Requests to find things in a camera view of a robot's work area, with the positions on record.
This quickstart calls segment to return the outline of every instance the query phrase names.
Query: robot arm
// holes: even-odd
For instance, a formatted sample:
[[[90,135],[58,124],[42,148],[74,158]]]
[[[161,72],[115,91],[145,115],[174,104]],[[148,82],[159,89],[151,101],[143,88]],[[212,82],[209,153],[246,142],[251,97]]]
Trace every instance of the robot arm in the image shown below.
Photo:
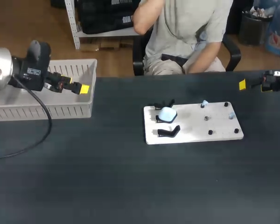
[[[0,48],[0,90],[7,85],[26,87],[31,91],[46,88],[61,93],[63,89],[85,94],[89,86],[72,82],[70,77],[48,71],[51,48],[45,42],[32,41],[25,58],[12,56],[8,49]]]

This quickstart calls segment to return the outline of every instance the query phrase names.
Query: plastic bag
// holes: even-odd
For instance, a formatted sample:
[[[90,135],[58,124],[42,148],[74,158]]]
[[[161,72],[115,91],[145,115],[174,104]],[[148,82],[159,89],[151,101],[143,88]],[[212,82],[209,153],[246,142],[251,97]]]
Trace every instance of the plastic bag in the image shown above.
[[[276,9],[273,21],[268,29],[266,49],[277,55],[280,54],[280,5]]]
[[[254,0],[254,6],[259,8],[270,8],[270,7],[278,7],[280,5],[280,0]]]

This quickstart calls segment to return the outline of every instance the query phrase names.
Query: black cable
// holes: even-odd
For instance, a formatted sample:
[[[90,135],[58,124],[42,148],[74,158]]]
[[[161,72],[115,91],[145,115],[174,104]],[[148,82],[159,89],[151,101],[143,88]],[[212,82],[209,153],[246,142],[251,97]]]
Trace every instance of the black cable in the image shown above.
[[[3,156],[0,156],[0,160],[1,159],[6,159],[6,158],[10,158],[10,157],[14,157],[16,155],[20,155],[22,153],[25,153],[33,148],[35,148],[36,146],[42,144],[46,138],[49,136],[49,134],[51,133],[51,130],[52,130],[52,117],[46,107],[45,104],[43,104],[43,102],[31,91],[29,90],[18,78],[16,78],[15,76],[13,76],[13,78],[15,79],[15,81],[17,81],[17,83],[23,88],[25,89],[31,96],[33,96],[34,99],[36,99],[36,101],[42,106],[42,108],[45,110],[47,116],[48,116],[48,122],[49,122],[49,126],[48,126],[48,130],[46,132],[46,134],[42,137],[42,139],[40,139],[38,142],[34,143],[33,145],[31,146],[28,146],[18,152],[15,152],[15,153],[11,153],[11,154],[7,154],[7,155],[3,155]]]

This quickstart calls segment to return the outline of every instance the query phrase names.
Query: white dome-shaped object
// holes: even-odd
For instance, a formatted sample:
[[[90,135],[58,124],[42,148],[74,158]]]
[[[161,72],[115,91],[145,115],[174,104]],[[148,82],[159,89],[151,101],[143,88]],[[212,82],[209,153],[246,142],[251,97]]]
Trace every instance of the white dome-shaped object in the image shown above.
[[[170,107],[164,107],[159,114],[159,118],[163,121],[171,122],[176,117],[176,115],[176,110]]]

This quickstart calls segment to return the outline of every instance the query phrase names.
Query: white shelf frame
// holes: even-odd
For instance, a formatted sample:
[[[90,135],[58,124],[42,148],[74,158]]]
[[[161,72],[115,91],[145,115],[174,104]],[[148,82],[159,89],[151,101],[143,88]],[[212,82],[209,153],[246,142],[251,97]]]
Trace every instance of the white shelf frame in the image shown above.
[[[137,36],[138,34],[133,28],[126,28],[121,30],[115,30],[100,34],[85,34],[81,28],[77,25],[75,15],[75,0],[64,0],[66,5],[67,15],[69,17],[70,29],[73,35],[73,40],[76,49],[80,49],[80,37],[109,37],[109,36]]]

